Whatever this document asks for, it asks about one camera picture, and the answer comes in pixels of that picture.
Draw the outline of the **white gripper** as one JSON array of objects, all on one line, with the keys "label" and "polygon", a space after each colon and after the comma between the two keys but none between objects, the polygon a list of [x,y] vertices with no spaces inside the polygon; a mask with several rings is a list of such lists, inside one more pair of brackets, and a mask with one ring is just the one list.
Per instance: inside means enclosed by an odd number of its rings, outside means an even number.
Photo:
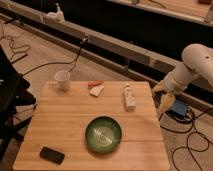
[{"label": "white gripper", "polygon": [[179,94],[182,92],[182,85],[179,84],[172,76],[172,73],[169,72],[163,80],[158,82],[152,89],[153,93],[165,91],[166,94],[161,96],[160,105],[158,107],[159,113],[166,112],[174,103],[175,96],[174,94]]}]

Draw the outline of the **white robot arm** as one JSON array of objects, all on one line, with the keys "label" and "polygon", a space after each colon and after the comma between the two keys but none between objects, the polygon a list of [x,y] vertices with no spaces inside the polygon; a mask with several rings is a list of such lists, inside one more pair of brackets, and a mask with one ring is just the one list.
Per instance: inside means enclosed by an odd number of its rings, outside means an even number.
[{"label": "white robot arm", "polygon": [[157,113],[169,110],[175,102],[175,96],[181,94],[188,85],[199,77],[205,78],[213,87],[212,49],[202,44],[190,44],[182,51],[182,62],[170,71],[163,80],[152,89],[152,93],[164,91]]}]

